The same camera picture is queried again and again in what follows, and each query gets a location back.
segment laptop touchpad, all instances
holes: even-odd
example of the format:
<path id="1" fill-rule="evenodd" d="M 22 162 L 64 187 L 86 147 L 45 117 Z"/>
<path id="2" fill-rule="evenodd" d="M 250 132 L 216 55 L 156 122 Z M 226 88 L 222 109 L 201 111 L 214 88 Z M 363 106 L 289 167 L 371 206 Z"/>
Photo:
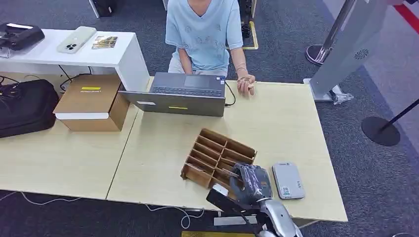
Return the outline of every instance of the laptop touchpad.
<path id="1" fill-rule="evenodd" d="M 207 77 L 186 76 L 185 86 L 193 88 L 208 88 L 210 86 L 210 79 Z"/>

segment laptop keyboard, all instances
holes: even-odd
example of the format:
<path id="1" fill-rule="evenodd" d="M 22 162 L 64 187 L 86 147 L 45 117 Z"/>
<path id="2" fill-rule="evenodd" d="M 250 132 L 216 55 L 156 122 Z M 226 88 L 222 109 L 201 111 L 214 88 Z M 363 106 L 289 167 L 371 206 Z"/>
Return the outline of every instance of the laptop keyboard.
<path id="1" fill-rule="evenodd" d="M 153 93 L 177 94 L 177 95 L 196 95 L 196 96 L 221 96 L 221 90 L 187 89 L 174 87 L 153 87 Z"/>

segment laptop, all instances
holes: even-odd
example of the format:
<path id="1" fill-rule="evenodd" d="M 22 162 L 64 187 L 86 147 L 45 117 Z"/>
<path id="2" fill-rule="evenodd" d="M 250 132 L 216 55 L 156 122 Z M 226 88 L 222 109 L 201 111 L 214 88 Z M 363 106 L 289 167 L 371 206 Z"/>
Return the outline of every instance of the laptop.
<path id="1" fill-rule="evenodd" d="M 119 91 L 145 112 L 222 117 L 225 77 L 156 73 L 150 92 Z"/>

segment silver power bank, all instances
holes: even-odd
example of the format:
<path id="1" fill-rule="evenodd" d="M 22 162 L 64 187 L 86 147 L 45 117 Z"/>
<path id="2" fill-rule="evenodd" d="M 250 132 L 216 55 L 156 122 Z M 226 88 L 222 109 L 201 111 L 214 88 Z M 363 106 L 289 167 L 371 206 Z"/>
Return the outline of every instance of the silver power bank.
<path id="1" fill-rule="evenodd" d="M 279 162 L 272 166 L 276 187 L 281 199 L 300 199 L 305 196 L 297 166 Z"/>

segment red stripe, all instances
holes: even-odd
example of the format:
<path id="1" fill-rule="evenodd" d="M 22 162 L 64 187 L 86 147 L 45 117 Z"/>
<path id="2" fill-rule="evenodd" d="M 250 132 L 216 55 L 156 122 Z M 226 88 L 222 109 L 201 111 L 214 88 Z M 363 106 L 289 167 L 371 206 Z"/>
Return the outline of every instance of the red stripe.
<path id="1" fill-rule="evenodd" d="M 404 4 L 393 6 L 407 23 L 419 34 L 419 19 Z"/>

